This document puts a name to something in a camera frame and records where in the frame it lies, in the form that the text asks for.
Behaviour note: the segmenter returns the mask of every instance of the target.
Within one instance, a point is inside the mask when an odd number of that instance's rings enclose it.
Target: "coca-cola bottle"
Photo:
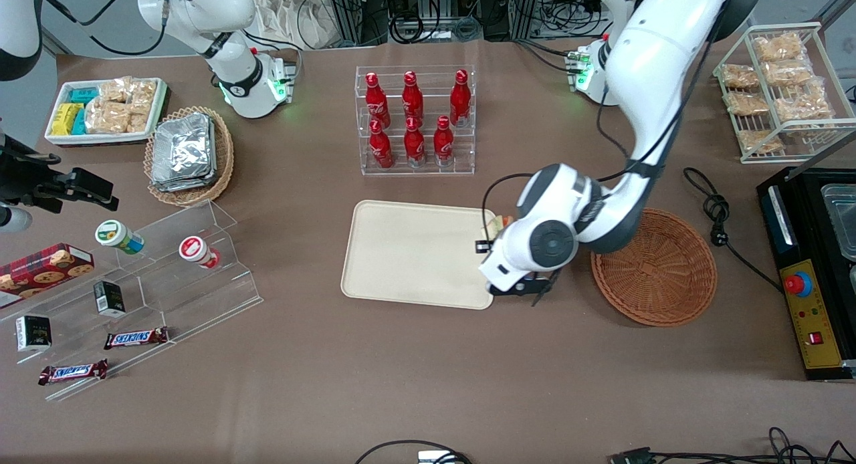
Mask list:
[[[455,88],[452,88],[450,98],[451,111],[449,119],[456,128],[463,128],[470,124],[470,86],[467,84],[467,70],[459,69],[455,74]]]
[[[455,162],[455,155],[452,154],[453,141],[455,141],[455,135],[449,129],[449,117],[438,117],[437,131],[434,132],[434,160],[437,166],[449,166]]]
[[[407,131],[404,133],[404,150],[407,151],[407,164],[419,168],[425,164],[425,137],[419,131],[416,118],[407,117],[405,124]]]
[[[369,114],[373,120],[378,120],[383,123],[383,128],[389,128],[391,118],[389,118],[389,105],[386,102],[386,93],[377,83],[377,75],[374,73],[366,74],[366,105],[369,107]]]
[[[377,166],[386,169],[395,164],[395,157],[392,155],[392,147],[389,145],[389,137],[383,132],[383,127],[379,120],[372,120],[369,123],[369,129],[372,131],[372,136],[369,138],[369,146],[372,147],[372,155],[377,161]]]
[[[404,103],[404,117],[414,117],[419,128],[422,128],[425,105],[422,101],[422,90],[416,84],[416,73],[412,71],[404,73],[404,92],[401,93],[401,101]]]

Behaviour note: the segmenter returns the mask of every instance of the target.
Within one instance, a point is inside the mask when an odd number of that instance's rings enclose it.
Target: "round wicker basket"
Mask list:
[[[181,190],[180,192],[161,192],[152,185],[149,185],[149,193],[155,196],[156,199],[165,204],[178,205],[181,207],[192,206],[207,199],[216,199],[223,193],[229,180],[232,178],[232,170],[235,166],[235,147],[232,145],[232,135],[229,129],[226,128],[226,123],[216,111],[210,108],[202,108],[192,106],[190,108],[181,108],[181,110],[167,114],[163,120],[175,120],[184,118],[190,113],[205,113],[214,120],[214,145],[217,151],[217,172],[219,177],[214,185],[210,187],[191,188],[189,190]],[[143,160],[143,171],[146,172],[146,177],[149,180],[152,178],[152,145],[154,144],[154,135],[149,135],[149,140],[146,142],[146,159]]]
[[[597,287],[619,312],[640,324],[676,327],[704,312],[716,290],[707,242],[685,221],[646,208],[621,250],[591,254]]]

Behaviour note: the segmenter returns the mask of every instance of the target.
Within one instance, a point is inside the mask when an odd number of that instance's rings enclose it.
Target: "snickers bar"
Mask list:
[[[78,378],[100,378],[107,376],[107,359],[85,366],[52,367],[47,366],[39,376],[39,385],[56,384]]]
[[[114,346],[145,345],[150,343],[163,343],[169,340],[166,327],[158,327],[151,330],[137,330],[136,332],[125,332],[124,334],[107,334],[107,343],[104,350],[110,350]]]

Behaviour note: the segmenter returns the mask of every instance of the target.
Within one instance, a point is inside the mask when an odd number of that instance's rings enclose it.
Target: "aluminum foil container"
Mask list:
[[[155,130],[152,185],[162,192],[207,187],[217,180],[214,122],[192,113],[166,120]]]

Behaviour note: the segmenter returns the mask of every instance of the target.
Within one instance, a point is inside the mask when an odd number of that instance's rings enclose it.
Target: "brown tabletop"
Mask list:
[[[716,46],[708,67],[728,44]],[[449,63],[477,67],[475,175],[362,177],[355,67]],[[645,328],[612,309],[587,251],[537,308],[528,298],[466,311],[342,294],[360,200],[477,207],[510,172],[566,162],[599,177],[623,165],[596,131],[596,105],[514,44],[308,52],[293,104],[260,120],[227,107],[199,57],[60,57],[58,67],[60,81],[160,77],[173,92],[170,111],[202,105],[222,114],[236,163],[217,202],[238,220],[238,255],[265,302],[61,403],[43,401],[37,376],[4,345],[2,462],[348,464],[391,439],[434,440],[483,463],[603,462],[640,446],[767,451],[771,425],[811,449],[835,439],[854,445],[856,388],[803,381],[782,297],[722,249],[713,250],[714,302],[675,329]],[[683,166],[702,169],[731,204],[734,247],[773,275],[754,187],[780,166],[738,162],[720,96],[702,78],[649,205],[707,235],[703,198],[681,177]],[[603,110],[603,125],[632,143],[618,108]],[[82,203],[61,215],[36,210],[27,233],[0,237],[0,260],[56,241],[92,247],[92,229],[114,215],[142,227],[177,211],[147,193],[141,146],[40,149],[61,155],[66,169],[86,166],[113,181],[122,204],[115,214]],[[489,208],[512,213],[523,183],[496,188]],[[415,449],[366,462],[415,462]]]

